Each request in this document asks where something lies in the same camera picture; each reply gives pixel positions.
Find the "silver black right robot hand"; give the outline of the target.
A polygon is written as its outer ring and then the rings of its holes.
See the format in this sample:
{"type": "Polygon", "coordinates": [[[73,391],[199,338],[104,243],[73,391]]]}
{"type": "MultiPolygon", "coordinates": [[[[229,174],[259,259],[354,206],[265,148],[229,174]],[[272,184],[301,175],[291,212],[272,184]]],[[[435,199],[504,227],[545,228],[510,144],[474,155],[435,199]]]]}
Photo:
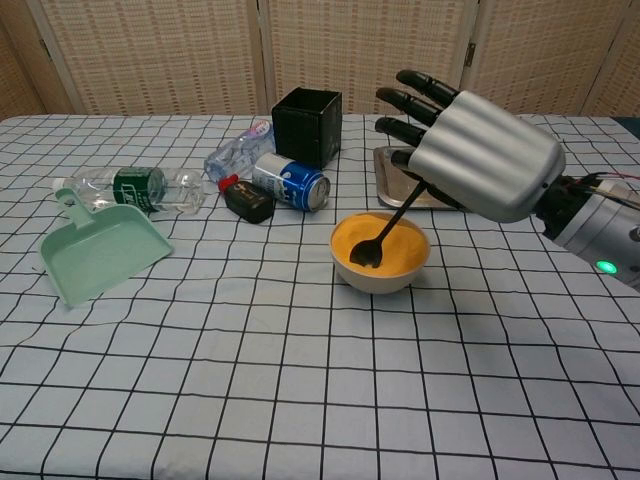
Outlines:
{"type": "Polygon", "coordinates": [[[402,70],[378,99],[414,119],[380,118],[380,133],[411,146],[393,164],[424,181],[435,195],[489,220],[527,217],[565,168],[565,153],[549,133],[468,90],[402,70]]]}

